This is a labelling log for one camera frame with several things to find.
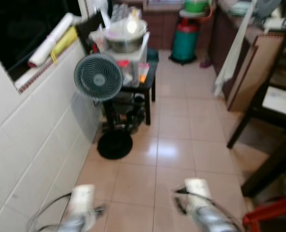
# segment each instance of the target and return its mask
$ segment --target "tiled wall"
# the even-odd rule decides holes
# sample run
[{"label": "tiled wall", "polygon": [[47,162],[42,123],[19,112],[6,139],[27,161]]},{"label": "tiled wall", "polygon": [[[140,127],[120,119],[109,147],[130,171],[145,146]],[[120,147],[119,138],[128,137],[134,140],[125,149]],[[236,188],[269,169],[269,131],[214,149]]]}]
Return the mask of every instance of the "tiled wall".
[{"label": "tiled wall", "polygon": [[[0,65],[0,232],[26,231],[29,218],[77,180],[99,123],[98,110],[73,81],[83,56],[76,41],[22,95]],[[58,223],[65,206],[52,206],[39,223]]]}]

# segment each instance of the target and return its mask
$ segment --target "yellow package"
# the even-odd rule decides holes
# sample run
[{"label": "yellow package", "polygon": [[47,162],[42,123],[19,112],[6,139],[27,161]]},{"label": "yellow package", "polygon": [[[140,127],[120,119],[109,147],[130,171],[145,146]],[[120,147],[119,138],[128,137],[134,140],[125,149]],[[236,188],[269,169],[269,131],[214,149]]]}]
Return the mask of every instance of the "yellow package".
[{"label": "yellow package", "polygon": [[57,42],[55,47],[51,51],[51,58],[54,64],[58,63],[57,57],[60,53],[69,47],[76,39],[78,38],[75,27],[72,26],[68,31],[61,37],[61,39]]}]

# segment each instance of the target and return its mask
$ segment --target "wooden chair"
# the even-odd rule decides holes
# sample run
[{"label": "wooden chair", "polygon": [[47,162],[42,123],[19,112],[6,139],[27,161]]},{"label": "wooden chair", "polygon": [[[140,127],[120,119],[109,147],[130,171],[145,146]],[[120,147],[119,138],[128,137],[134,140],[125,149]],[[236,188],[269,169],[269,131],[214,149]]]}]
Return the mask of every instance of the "wooden chair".
[{"label": "wooden chair", "polygon": [[233,148],[252,117],[286,129],[286,35],[267,80],[253,97],[248,110],[227,144],[228,148]]}]

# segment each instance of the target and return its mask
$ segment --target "drawer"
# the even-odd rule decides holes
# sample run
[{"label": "drawer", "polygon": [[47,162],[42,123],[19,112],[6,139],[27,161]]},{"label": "drawer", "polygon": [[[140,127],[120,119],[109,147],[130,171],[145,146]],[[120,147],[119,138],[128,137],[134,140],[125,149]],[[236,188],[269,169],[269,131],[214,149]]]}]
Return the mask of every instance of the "drawer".
[{"label": "drawer", "polygon": [[148,25],[152,24],[163,24],[163,15],[161,14],[143,14],[143,20],[147,22]]},{"label": "drawer", "polygon": [[147,30],[151,36],[162,36],[163,34],[163,27],[160,24],[147,24]]},{"label": "drawer", "polygon": [[150,36],[148,40],[148,46],[156,49],[162,48],[162,37],[161,36]]}]

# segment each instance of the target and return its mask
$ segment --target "metal pot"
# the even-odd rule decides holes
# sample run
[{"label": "metal pot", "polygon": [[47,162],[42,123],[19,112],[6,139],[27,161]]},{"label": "metal pot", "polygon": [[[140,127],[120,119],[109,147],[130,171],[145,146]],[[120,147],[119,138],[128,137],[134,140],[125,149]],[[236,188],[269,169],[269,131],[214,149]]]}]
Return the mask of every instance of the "metal pot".
[{"label": "metal pot", "polygon": [[110,47],[120,53],[129,53],[129,52],[134,52],[138,49],[140,49],[142,43],[143,43],[143,37],[145,34],[142,36],[135,38],[135,39],[128,39],[124,41],[111,41],[108,38],[106,38],[106,41],[110,45]]}]

